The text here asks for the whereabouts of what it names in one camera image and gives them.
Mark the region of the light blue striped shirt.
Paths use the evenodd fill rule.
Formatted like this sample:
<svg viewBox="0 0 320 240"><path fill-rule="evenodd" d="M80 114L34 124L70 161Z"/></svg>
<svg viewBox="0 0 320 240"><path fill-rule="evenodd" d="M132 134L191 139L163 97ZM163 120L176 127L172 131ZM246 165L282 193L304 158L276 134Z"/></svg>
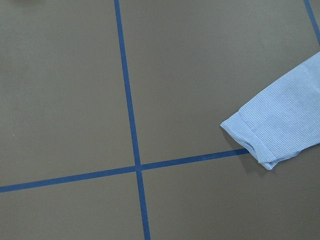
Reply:
<svg viewBox="0 0 320 240"><path fill-rule="evenodd" d="M320 143L320 55L270 84L221 123L267 170Z"/></svg>

